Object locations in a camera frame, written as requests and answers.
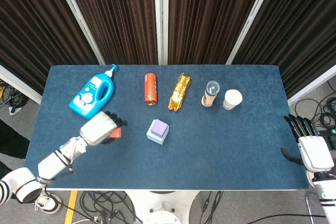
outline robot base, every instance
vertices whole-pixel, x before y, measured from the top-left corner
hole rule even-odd
[[[126,191],[143,224],[189,224],[190,208],[199,192],[186,190],[158,194],[146,190]]]

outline gold wrapper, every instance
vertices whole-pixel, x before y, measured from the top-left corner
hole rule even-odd
[[[174,92],[170,97],[168,109],[174,110],[175,112],[182,106],[183,98],[191,82],[191,77],[182,73],[179,77],[179,81],[176,84]]]

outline white shoe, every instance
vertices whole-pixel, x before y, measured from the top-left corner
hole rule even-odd
[[[41,195],[35,200],[35,210],[40,209],[46,214],[53,215],[61,208],[61,198],[55,194],[41,193]]]

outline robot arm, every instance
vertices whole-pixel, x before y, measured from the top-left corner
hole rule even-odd
[[[281,148],[281,152],[289,161],[304,165],[314,173],[312,181],[325,216],[329,224],[336,224],[336,177],[328,173],[335,164],[328,146],[309,119],[288,115],[285,120],[291,127],[301,157],[292,157],[285,148]]]
[[[110,112],[99,112],[80,129],[78,137],[72,137],[67,143],[55,150],[38,164],[38,177],[26,168],[8,173],[0,180],[0,205],[6,203],[12,193],[23,203],[33,202],[41,190],[51,184],[64,168],[72,172],[72,163],[86,152],[88,145],[95,146],[103,142],[116,128],[127,122]]]

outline bottle cap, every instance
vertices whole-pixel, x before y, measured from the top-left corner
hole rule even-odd
[[[210,96],[217,95],[219,92],[219,84],[217,81],[210,81],[206,86],[206,93]]]
[[[111,70],[106,71],[105,74],[107,74],[111,78],[113,75],[113,72],[117,71],[117,69],[118,69],[117,66],[115,64],[112,64]]]

